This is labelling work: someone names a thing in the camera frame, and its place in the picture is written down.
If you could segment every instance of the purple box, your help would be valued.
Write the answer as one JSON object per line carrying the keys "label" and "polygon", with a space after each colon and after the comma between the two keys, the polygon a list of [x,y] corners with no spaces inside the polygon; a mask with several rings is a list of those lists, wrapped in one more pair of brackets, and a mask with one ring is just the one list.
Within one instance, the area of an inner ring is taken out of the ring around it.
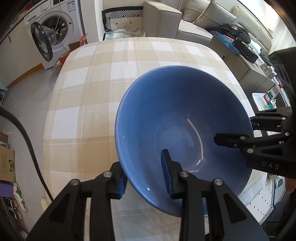
{"label": "purple box", "polygon": [[0,197],[13,197],[13,184],[0,181]]}

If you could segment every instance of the bowl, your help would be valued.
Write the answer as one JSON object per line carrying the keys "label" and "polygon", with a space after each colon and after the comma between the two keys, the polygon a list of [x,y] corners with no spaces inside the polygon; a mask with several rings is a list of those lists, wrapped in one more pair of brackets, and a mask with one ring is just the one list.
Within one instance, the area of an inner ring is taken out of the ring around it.
{"label": "bowl", "polygon": [[239,195],[251,169],[239,149],[217,146],[216,133],[248,133],[249,117],[235,94],[199,69],[166,66],[139,77],[124,94],[116,116],[115,142],[130,183],[151,205],[181,216],[181,200],[170,199],[160,154],[199,179],[222,179]]}

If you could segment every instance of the sofa armrest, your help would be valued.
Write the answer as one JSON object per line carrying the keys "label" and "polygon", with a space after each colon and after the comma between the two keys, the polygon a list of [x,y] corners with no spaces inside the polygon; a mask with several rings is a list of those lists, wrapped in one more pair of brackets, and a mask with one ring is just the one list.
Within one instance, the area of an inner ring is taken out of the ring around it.
{"label": "sofa armrest", "polygon": [[160,2],[145,1],[142,17],[142,32],[147,37],[176,37],[182,13]]}

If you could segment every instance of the washing machine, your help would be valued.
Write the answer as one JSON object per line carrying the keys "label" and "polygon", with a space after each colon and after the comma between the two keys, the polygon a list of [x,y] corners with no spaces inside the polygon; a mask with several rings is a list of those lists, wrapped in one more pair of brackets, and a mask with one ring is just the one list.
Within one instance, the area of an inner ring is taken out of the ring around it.
{"label": "washing machine", "polygon": [[[54,66],[70,50],[68,44],[79,41],[83,35],[78,1],[47,0],[24,17],[29,38],[45,69]],[[55,31],[57,40],[53,46],[43,26]]]}

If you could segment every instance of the black box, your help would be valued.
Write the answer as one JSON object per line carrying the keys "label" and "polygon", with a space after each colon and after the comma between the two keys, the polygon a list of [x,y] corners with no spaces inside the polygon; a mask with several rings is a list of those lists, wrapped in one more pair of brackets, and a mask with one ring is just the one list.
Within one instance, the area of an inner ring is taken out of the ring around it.
{"label": "black box", "polygon": [[244,58],[250,61],[252,64],[258,59],[258,56],[254,54],[242,41],[235,38],[232,43],[235,48],[244,56]]}

